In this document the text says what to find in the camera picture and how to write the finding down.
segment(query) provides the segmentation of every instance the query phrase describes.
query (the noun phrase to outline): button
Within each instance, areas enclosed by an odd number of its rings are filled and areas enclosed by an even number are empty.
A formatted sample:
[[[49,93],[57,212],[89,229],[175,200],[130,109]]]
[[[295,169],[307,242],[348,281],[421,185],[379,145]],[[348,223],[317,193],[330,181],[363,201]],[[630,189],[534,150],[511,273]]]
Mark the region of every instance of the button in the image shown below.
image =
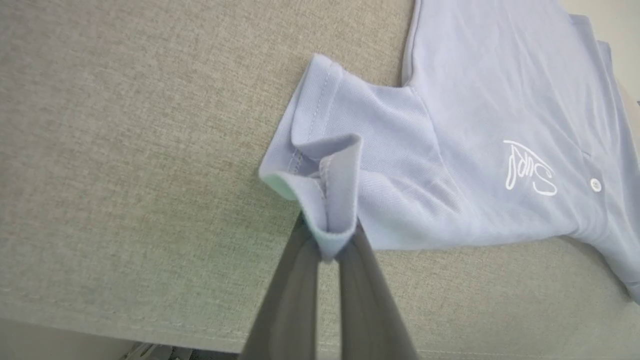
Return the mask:
[[[591,179],[589,184],[591,184],[591,189],[596,193],[599,193],[602,190],[602,184],[600,184],[600,180],[598,179]]]

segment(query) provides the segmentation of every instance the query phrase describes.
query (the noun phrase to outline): printed logo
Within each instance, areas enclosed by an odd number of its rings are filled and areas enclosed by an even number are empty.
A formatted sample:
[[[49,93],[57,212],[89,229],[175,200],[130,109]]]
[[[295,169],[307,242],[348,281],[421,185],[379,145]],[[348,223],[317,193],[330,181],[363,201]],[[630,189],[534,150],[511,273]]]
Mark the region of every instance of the printed logo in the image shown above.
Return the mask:
[[[533,190],[538,194],[554,196],[558,192],[556,186],[550,181],[554,171],[535,152],[515,141],[504,140],[503,142],[511,146],[509,172],[505,183],[508,190],[513,189],[519,177],[526,176],[533,177],[531,181]]]

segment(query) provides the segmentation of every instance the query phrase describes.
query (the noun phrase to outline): polo shirt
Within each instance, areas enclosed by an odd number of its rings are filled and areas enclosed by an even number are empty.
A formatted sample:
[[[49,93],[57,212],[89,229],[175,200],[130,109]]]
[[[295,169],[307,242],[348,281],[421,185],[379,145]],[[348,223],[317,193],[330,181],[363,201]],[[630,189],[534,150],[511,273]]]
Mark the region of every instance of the polo shirt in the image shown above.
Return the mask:
[[[325,259],[570,236],[640,303],[640,170],[609,46],[556,1],[418,0],[401,87],[311,59],[259,175]]]

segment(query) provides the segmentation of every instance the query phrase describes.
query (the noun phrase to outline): light blue polo shirt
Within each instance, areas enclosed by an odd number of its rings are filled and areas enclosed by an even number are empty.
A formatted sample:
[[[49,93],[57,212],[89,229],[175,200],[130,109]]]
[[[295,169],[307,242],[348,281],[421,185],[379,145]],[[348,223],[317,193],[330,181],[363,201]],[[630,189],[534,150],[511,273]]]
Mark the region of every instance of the light blue polo shirt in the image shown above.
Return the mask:
[[[568,235],[640,303],[640,170],[606,43],[555,1],[417,1],[399,88],[315,55],[260,166],[325,258]]]

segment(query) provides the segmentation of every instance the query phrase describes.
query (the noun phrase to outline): beige upholstery fabric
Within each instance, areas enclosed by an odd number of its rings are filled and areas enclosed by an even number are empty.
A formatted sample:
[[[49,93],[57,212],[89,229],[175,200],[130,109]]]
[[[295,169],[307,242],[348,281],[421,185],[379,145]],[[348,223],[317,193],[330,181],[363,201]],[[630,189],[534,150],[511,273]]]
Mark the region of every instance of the beige upholstery fabric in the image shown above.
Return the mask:
[[[298,212],[256,173],[308,59],[397,85],[411,11],[3,0],[0,316],[239,350]],[[379,259],[426,359],[640,357],[640,307],[574,241]],[[322,274],[335,357],[336,269]]]

